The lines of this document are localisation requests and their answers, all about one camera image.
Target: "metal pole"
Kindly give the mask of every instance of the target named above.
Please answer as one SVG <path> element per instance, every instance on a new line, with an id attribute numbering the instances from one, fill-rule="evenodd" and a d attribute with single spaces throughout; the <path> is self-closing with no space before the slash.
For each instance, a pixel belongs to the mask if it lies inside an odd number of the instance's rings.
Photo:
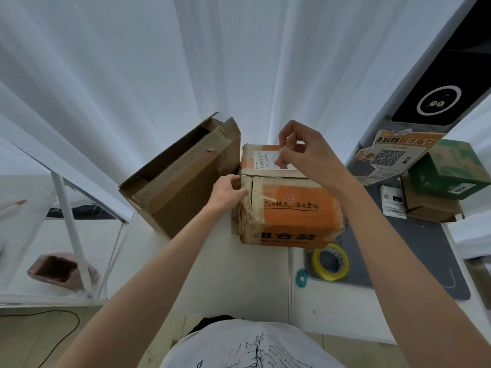
<path id="1" fill-rule="evenodd" d="M 79 232 L 77 231 L 77 226 L 75 225 L 75 218 L 73 218 L 72 207 L 70 206 L 70 202 L 66 197 L 63 177 L 53 171 L 51 172 L 51 177 L 53 178 L 54 188 L 58 195 L 61 212 L 63 213 L 63 219 L 65 221 L 66 229 L 68 230 L 70 242 L 72 244 L 73 254 L 75 255 L 80 276 L 82 277 L 83 288 L 85 289 L 85 292 L 89 294 L 90 290 L 92 289 L 92 282 L 90 281 L 88 263 L 85 259 L 85 255 L 83 254 Z"/>

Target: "small label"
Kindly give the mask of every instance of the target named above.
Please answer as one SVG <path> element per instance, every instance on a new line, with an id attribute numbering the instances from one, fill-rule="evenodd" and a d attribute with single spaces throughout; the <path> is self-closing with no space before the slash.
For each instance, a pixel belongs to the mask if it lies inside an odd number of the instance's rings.
<path id="1" fill-rule="evenodd" d="M 292 164 L 280 168 L 274 162 L 278 159 L 279 151 L 254 151 L 254 169 L 259 170 L 296 170 Z"/>
<path id="2" fill-rule="evenodd" d="M 464 191 L 469 190 L 471 187 L 474 187 L 473 183 L 461 183 L 458 186 L 452 187 L 448 192 L 451 194 L 462 194 Z"/>
<path id="3" fill-rule="evenodd" d="M 406 211 L 402 198 L 402 189 L 380 186 L 382 213 L 389 217 L 406 219 Z"/>

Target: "packing tape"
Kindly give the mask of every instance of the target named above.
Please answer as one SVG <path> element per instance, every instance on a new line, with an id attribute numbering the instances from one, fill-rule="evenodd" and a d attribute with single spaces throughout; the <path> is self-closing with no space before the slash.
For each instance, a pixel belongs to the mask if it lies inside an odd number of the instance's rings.
<path id="1" fill-rule="evenodd" d="M 326 270 L 322 266 L 322 252 L 329 252 L 336 257 L 339 264 L 339 269 L 337 270 L 337 272 Z M 314 253 L 312 254 L 312 267 L 314 268 L 314 271 L 317 275 L 319 275 L 324 280 L 332 282 L 344 277 L 348 273 L 348 270 L 350 269 L 350 262 L 348 260 L 348 256 L 346 255 L 344 250 L 341 249 L 341 247 L 337 246 L 336 244 L 329 243 L 327 247 L 323 249 L 316 249 L 314 251 Z"/>

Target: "qr code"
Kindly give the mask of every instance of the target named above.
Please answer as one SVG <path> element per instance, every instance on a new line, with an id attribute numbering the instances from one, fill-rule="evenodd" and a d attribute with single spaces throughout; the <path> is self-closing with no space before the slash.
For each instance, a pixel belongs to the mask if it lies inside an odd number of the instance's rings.
<path id="1" fill-rule="evenodd" d="M 383 166 L 393 166 L 404 154 L 406 151 L 394 151 L 392 149 L 382 149 L 375 156 L 370 164 L 373 165 L 383 165 Z"/>

